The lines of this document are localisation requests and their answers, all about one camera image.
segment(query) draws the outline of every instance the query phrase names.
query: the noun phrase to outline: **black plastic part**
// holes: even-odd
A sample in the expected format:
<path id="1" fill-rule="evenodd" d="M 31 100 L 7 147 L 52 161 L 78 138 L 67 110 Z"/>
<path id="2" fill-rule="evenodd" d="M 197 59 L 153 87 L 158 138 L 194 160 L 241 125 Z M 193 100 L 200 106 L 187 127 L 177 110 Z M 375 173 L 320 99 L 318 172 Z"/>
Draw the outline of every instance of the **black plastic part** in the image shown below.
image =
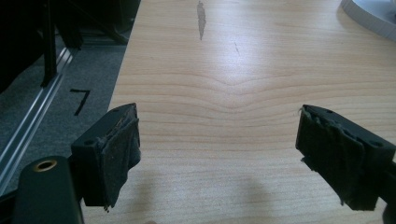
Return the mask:
<path id="1" fill-rule="evenodd" d="M 107 112 L 72 144 L 80 189 L 88 206 L 113 207 L 128 171 L 140 162 L 136 105 Z"/>
<path id="2" fill-rule="evenodd" d="M 16 196 L 17 191 L 14 190 L 0 197 L 0 224 L 11 223 Z"/>
<path id="3" fill-rule="evenodd" d="M 374 210 L 378 196 L 394 202 L 396 191 L 389 175 L 396 146 L 352 121 L 325 108 L 303 105 L 296 148 L 351 209 Z"/>
<path id="4" fill-rule="evenodd" d="M 84 223 L 67 158 L 43 158 L 22 170 L 12 223 Z"/>
<path id="5" fill-rule="evenodd" d="M 56 75 L 56 48 L 55 48 L 55 24 L 53 21 L 52 0 L 44 0 L 43 3 L 43 39 L 45 75 L 42 87 L 47 87 Z"/>

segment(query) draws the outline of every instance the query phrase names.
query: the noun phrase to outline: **floor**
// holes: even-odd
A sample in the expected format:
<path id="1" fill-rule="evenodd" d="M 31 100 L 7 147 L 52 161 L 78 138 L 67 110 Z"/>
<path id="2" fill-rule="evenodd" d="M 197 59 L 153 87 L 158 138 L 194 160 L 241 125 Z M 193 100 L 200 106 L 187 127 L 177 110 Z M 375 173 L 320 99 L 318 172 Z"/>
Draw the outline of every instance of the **floor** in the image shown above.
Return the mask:
<path id="1" fill-rule="evenodd" d="M 131 30 L 123 33 L 125 37 L 130 34 Z M 87 30 L 83 35 L 81 50 L 71 50 L 70 64 L 58 71 L 63 76 L 60 87 L 28 147 L 21 151 L 19 164 L 3 193 L 17 188 L 21 170 L 30 162 L 53 155 L 68 157 L 70 144 L 107 112 L 126 46 L 97 31 Z M 64 49 L 59 36 L 56 43 L 59 55 Z M 40 93 L 43 74 L 41 57 L 0 94 L 0 153 L 5 152 L 7 143 Z"/>

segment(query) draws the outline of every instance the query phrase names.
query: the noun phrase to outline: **wood grain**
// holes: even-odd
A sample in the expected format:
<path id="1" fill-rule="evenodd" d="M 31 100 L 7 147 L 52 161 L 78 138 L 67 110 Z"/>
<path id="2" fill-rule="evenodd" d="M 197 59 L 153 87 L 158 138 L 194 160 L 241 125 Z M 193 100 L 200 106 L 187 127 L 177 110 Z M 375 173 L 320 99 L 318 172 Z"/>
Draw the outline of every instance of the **wood grain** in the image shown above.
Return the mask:
<path id="1" fill-rule="evenodd" d="M 87 223 L 382 223 L 300 162 L 303 104 L 396 143 L 396 44 L 338 1 L 145 0 L 111 106 L 137 103 L 142 161 Z"/>

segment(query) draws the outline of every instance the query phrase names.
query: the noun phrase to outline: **gray carpet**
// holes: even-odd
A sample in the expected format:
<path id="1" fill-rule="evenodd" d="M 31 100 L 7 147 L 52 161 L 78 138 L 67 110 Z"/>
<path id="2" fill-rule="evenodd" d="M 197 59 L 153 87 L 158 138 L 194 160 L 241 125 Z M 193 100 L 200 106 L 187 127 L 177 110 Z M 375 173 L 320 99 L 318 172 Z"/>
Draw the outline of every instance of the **gray carpet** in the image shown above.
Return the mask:
<path id="1" fill-rule="evenodd" d="M 88 41 L 77 53 L 64 71 L 61 87 L 26 149 L 6 193 L 18 186 L 21 169 L 30 162 L 53 155 L 70 156 L 70 144 L 107 112 L 125 50 L 126 46 L 98 46 Z M 11 87 L 0 95 L 1 149 L 39 91 L 44 71 L 42 61 L 40 59 L 20 74 Z M 72 89 L 90 92 L 77 116 L 75 114 L 85 94 L 71 92 Z"/>

